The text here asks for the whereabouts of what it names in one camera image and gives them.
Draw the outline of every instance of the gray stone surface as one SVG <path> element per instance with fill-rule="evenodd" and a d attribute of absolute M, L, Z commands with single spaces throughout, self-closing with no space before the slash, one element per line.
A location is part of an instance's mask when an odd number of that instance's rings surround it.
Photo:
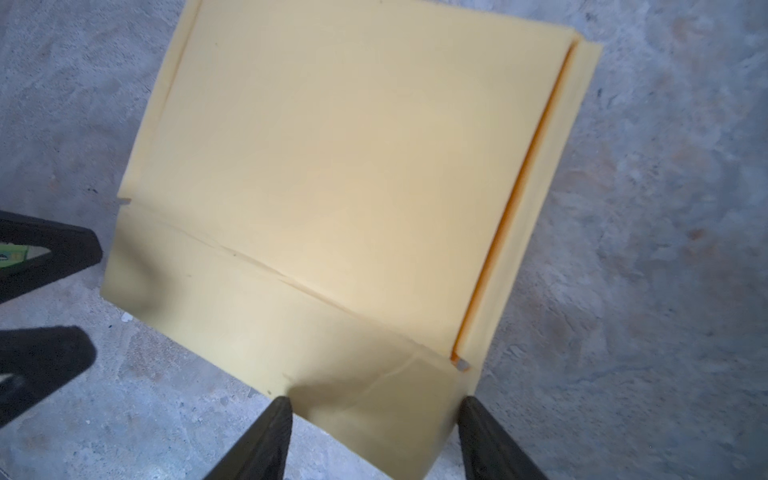
<path fill-rule="evenodd" d="M 768 2 L 461 3 L 605 45 L 479 398 L 552 480 L 768 478 Z M 180 7 L 0 0 L 0 209 L 90 227 L 108 249 Z M 0 328 L 79 325 L 99 351 L 0 430 L 0 468 L 202 478 L 266 400 L 121 322 L 103 270 L 0 306 Z M 461 468 L 453 438 L 431 477 Z M 383 475 L 297 420 L 286 477 Z"/>

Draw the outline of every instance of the yellow envelope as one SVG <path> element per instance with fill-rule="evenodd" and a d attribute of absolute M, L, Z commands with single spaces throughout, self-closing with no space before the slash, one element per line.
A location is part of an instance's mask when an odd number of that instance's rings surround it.
<path fill-rule="evenodd" d="M 420 0 L 189 0 L 102 295 L 422 478 L 599 54 L 569 28 Z"/>

